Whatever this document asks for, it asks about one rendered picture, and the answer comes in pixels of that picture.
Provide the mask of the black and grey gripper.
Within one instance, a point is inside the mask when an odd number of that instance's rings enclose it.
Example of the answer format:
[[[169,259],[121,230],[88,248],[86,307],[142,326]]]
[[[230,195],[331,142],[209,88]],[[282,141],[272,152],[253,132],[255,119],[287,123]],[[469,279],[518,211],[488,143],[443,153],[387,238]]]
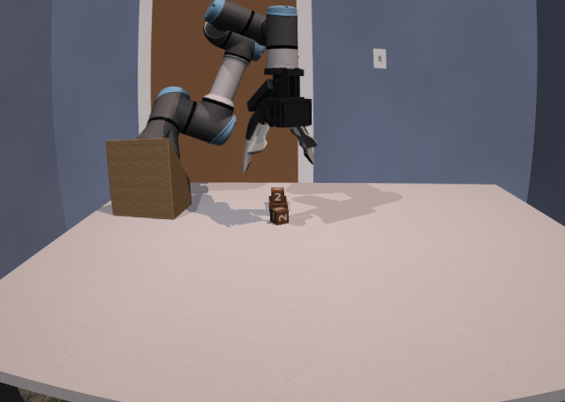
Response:
[[[314,164],[312,148],[317,147],[317,141],[308,135],[309,133],[305,133],[307,132],[305,126],[312,125],[312,99],[300,97],[300,76],[304,76],[304,69],[265,68],[264,75],[273,75],[274,90],[267,98],[263,98],[263,102],[249,120],[245,136],[242,172],[245,173],[249,167],[252,154],[264,150],[267,145],[266,136],[269,127],[273,126],[290,127],[291,133],[298,137],[299,146],[304,150],[305,157],[311,164]],[[266,122],[268,125],[264,125]]]

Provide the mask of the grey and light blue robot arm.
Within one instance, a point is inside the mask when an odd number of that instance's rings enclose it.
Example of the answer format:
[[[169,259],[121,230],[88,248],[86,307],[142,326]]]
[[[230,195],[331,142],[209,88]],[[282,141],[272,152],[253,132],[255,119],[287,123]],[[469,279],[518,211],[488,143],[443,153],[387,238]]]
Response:
[[[210,93],[199,103],[181,87],[164,88],[136,140],[169,138],[178,159],[179,132],[217,146],[224,144],[237,121],[232,101],[251,60],[258,61],[267,47],[267,68],[298,68],[297,9],[270,6],[266,14],[267,21],[265,15],[241,5],[213,0],[203,32],[225,53]]]

